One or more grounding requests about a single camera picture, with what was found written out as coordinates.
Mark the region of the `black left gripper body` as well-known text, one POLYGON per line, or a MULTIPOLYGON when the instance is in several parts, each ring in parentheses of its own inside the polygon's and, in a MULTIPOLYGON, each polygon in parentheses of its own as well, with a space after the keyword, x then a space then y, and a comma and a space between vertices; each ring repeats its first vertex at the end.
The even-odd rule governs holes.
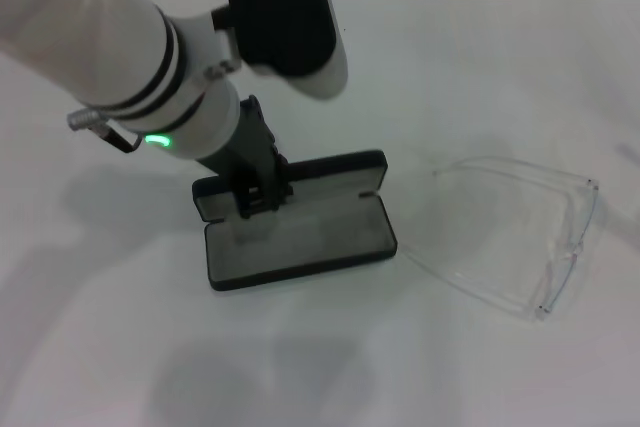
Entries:
POLYGON ((277 190, 281 186, 282 158, 256 96, 240 102, 240 119, 230 140, 197 162, 232 190, 277 190))

